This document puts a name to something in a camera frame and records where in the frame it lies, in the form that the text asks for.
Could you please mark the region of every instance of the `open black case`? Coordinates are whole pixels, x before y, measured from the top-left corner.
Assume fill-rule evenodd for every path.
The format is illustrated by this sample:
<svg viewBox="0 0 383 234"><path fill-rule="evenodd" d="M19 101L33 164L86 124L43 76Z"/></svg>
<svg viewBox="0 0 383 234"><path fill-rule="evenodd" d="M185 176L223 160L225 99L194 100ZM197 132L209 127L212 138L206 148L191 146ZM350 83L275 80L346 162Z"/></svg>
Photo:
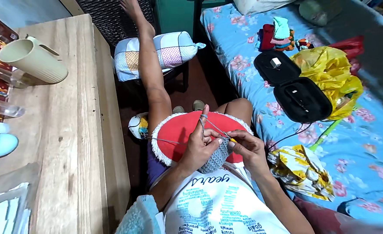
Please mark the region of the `open black case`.
<svg viewBox="0 0 383 234"><path fill-rule="evenodd" d="M281 65L274 68L273 58ZM274 87L274 95L287 116L299 123L323 120L332 113L332 104L320 88L309 78L299 77L301 69L283 52L269 50L258 55L254 66Z"/></svg>

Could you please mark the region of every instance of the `foot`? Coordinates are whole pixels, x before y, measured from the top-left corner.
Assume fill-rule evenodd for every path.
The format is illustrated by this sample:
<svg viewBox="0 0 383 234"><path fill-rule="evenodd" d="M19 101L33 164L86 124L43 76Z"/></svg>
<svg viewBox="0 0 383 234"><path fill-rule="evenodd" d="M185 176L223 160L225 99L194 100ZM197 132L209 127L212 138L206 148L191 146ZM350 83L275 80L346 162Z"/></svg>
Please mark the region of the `foot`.
<svg viewBox="0 0 383 234"><path fill-rule="evenodd" d="M142 14L137 0L119 0L119 2L122 9L137 25L139 33L147 33L151 37L155 36L155 29Z"/></svg>
<svg viewBox="0 0 383 234"><path fill-rule="evenodd" d="M173 114L177 114L177 113L185 113L184 108L182 106L174 107Z"/></svg>
<svg viewBox="0 0 383 234"><path fill-rule="evenodd" d="M194 101L194 103L193 103L193 111L203 110L203 108L204 108L204 102L202 102L200 100Z"/></svg>

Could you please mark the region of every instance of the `white t-shirt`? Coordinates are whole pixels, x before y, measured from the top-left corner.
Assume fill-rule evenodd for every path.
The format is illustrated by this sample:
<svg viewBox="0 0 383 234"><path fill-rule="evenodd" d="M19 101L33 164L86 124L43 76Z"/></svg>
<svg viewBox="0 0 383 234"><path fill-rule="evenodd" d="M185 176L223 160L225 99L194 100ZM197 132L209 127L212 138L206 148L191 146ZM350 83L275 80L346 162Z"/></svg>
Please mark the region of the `white t-shirt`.
<svg viewBox="0 0 383 234"><path fill-rule="evenodd" d="M162 233L289 233L250 184L244 169L227 165L209 174L194 172L156 215Z"/></svg>

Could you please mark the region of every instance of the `bed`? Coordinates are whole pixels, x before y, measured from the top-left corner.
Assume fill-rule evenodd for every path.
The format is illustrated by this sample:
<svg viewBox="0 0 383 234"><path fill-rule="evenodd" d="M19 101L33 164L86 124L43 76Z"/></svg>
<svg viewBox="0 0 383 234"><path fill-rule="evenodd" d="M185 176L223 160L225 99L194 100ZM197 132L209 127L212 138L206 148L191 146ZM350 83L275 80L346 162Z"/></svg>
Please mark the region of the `bed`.
<svg viewBox="0 0 383 234"><path fill-rule="evenodd" d="M269 146L307 125L301 126L285 115L272 93L273 88L253 66L260 53L255 43L262 25L272 23L274 16L287 18L295 30L295 39L307 38L316 47L365 36L365 53L358 57L362 65L358 76L366 84L357 102L359 108L341 121L315 151L333 178L336 198L329 202L288 192L290 196L356 219L383 223L383 16L358 0L346 0L342 3L344 11L319 28L301 18L295 4L242 16L233 3L201 11L201 2L195 5L195 11L202 13L201 24L195 23L194 34L204 28L227 79L239 97L252 103L253 125ZM285 53L291 56L297 52L294 49ZM315 122L307 131L279 142L274 148L311 146L330 124Z"/></svg>

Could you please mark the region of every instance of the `blue floral bedsheet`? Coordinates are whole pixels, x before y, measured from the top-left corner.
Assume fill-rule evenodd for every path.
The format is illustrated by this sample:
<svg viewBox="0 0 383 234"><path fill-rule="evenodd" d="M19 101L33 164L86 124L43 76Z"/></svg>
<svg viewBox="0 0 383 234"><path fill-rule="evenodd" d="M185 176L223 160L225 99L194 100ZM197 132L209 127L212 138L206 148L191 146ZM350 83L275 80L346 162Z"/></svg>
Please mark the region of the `blue floral bedsheet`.
<svg viewBox="0 0 383 234"><path fill-rule="evenodd" d="M272 93L273 88L253 66L259 54L255 48L257 32L264 24L271 24L274 16L289 20L290 28L295 30L295 39L307 38L315 46L328 45L326 41L334 42L332 38L325 40L326 35L320 34L320 29L303 20L295 5L242 16L233 4L227 4L204 10L200 18L231 82L241 97L251 101L252 122L267 145L307 127L285 115ZM348 32L339 40L357 35L351 34ZM297 52L294 49L285 53L291 56ZM361 78L367 76L370 82L375 82L376 78L369 77L363 65L362 70ZM345 118L315 152L333 178L335 200L328 202L301 194L296 196L352 217L383 223L383 102L365 87L357 103L360 107ZM330 124L315 122L307 131L281 141L274 148L298 144L311 146Z"/></svg>

